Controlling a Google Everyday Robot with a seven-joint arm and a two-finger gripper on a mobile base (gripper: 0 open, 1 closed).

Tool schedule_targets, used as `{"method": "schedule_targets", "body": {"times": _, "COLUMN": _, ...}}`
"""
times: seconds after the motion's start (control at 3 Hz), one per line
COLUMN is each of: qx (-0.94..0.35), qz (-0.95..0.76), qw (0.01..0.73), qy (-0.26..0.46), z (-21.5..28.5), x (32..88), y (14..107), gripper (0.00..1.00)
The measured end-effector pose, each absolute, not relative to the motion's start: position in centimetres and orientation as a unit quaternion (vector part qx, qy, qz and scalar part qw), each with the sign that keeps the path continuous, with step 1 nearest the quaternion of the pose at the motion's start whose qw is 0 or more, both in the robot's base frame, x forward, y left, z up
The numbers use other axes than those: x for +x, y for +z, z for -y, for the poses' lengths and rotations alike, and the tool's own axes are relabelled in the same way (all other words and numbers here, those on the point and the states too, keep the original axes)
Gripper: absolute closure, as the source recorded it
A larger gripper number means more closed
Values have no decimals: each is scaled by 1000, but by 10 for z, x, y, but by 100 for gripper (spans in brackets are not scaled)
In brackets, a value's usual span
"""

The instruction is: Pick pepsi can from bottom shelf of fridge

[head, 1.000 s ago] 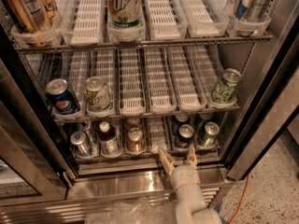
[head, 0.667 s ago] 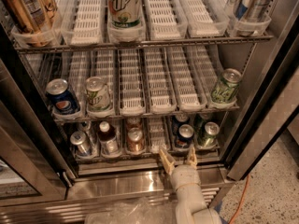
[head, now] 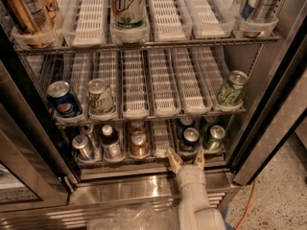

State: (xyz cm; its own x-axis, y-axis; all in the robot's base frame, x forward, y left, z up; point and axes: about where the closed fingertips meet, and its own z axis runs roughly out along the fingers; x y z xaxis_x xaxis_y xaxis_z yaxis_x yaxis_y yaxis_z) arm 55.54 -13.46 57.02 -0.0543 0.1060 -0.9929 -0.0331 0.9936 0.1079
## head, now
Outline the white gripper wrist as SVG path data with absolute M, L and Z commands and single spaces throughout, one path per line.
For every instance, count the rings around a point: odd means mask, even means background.
M 194 165 L 182 166 L 181 157 L 171 148 L 167 148 L 167 157 L 172 172 L 177 173 L 177 184 L 180 189 L 188 185 L 197 185 L 204 189 L 206 188 L 206 179 L 203 171 L 205 166 L 203 149 L 199 149 L 194 160 Z

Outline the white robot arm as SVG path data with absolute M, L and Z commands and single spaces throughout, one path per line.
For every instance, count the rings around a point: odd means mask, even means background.
M 184 164 L 173 149 L 167 149 L 167 156 L 181 194 L 178 205 L 179 229 L 226 230 L 221 212 L 210 206 L 203 170 L 203 149 L 198 150 L 192 164 Z

